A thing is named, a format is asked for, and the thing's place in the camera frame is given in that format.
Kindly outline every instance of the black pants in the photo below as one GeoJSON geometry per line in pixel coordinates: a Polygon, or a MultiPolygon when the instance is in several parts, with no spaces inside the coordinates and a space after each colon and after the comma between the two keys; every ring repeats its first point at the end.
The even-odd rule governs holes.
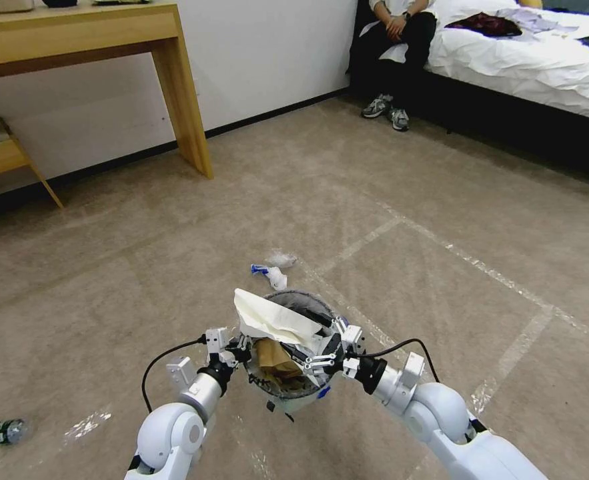
{"type": "Polygon", "coordinates": [[[394,106],[406,108],[420,73],[428,61],[430,42],[434,37],[436,19],[429,12],[419,12],[408,20],[401,34],[401,42],[408,44],[406,62],[400,64],[379,57],[395,44],[388,38],[383,23],[374,25],[356,39],[352,56],[352,83],[358,91],[374,97],[379,93],[394,96],[394,106]]]}

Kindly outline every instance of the beige carpet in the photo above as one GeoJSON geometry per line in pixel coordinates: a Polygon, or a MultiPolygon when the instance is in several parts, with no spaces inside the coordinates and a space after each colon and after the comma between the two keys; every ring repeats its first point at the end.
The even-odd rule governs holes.
{"type": "MultiPolygon", "coordinates": [[[[589,184],[358,112],[332,99],[213,138],[212,181],[168,153],[60,190],[64,211],[0,215],[0,419],[32,424],[0,480],[122,478],[147,362],[234,325],[233,289],[267,293],[249,264],[275,247],[371,351],[421,337],[545,474],[589,478],[589,184]]],[[[149,392],[173,399],[162,364],[149,392]]],[[[290,423],[240,371],[190,478],[442,478],[428,453],[356,383],[290,423]]]]}

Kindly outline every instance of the hand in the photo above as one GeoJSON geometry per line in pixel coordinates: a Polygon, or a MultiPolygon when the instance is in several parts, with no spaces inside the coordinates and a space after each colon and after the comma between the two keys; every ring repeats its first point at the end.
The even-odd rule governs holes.
{"type": "Polygon", "coordinates": [[[386,26],[388,32],[388,38],[392,41],[401,41],[401,34],[403,29],[406,27],[405,17],[392,17],[386,26]]]}

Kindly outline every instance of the gray sneaker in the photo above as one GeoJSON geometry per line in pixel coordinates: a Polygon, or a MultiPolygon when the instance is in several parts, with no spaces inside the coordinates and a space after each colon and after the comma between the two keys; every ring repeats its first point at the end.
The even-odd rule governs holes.
{"type": "Polygon", "coordinates": [[[388,120],[392,122],[392,128],[396,131],[408,131],[410,128],[410,117],[403,109],[391,108],[388,111],[388,120]]]}
{"type": "Polygon", "coordinates": [[[361,110],[361,116],[363,118],[376,118],[382,113],[390,110],[390,102],[392,102],[392,97],[381,94],[372,100],[367,107],[361,110]]]}

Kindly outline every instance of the bed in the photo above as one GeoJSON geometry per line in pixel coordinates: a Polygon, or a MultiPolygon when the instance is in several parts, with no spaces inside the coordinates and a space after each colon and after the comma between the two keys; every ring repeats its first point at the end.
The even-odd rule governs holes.
{"type": "MultiPolygon", "coordinates": [[[[491,39],[445,25],[481,11],[519,8],[514,0],[435,0],[437,31],[423,91],[408,106],[449,131],[481,134],[506,146],[535,153],[549,165],[589,176],[589,15],[532,10],[577,30],[523,38],[491,39]]],[[[367,0],[358,3],[354,37],[376,20],[367,0]]],[[[405,45],[381,58],[403,75],[405,45]]],[[[352,89],[359,95],[358,86],[352,89]]]]}
{"type": "MultiPolygon", "coordinates": [[[[517,9],[513,0],[436,0],[438,30],[427,69],[438,75],[589,117],[589,15],[527,9],[572,32],[524,32],[521,37],[492,39],[445,25],[483,11],[517,9]]],[[[405,45],[382,59],[402,61],[405,45]]]]}

